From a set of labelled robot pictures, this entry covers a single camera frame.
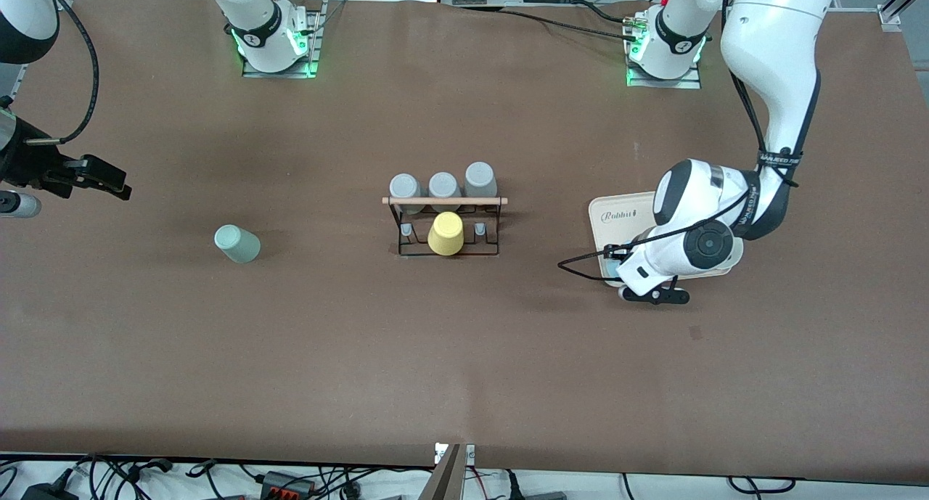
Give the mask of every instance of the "cup rack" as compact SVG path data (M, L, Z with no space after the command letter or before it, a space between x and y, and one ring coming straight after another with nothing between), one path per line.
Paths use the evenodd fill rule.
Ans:
M500 255L500 213L509 200L505 197L384 197L382 205L388 206L397 223L397 254L400 256L441 256L429 249L427 237L432 219L439 213L432 205L458 206L455 213L464 221L464 248L455 256ZM402 213L401 205L425 205L421 212L408 215ZM487 216L490 221L480 220ZM475 233L475 224L485 225L484 235ZM404 226L409 235L404 235Z

